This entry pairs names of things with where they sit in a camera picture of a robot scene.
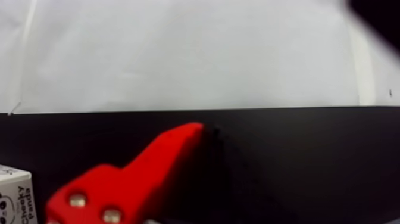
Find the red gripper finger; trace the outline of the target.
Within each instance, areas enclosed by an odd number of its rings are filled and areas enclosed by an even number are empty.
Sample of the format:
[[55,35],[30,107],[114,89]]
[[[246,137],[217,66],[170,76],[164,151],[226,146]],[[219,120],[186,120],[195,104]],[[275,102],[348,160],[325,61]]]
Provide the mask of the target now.
[[122,168],[101,164],[84,172],[48,200],[47,223],[142,223],[159,214],[203,131],[198,122],[175,127]]

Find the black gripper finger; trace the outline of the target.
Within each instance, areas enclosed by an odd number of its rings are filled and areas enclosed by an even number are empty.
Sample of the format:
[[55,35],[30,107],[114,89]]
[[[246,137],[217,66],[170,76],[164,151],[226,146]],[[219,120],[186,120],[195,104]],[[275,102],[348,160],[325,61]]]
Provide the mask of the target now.
[[298,223],[258,160],[222,127],[208,126],[151,223]]

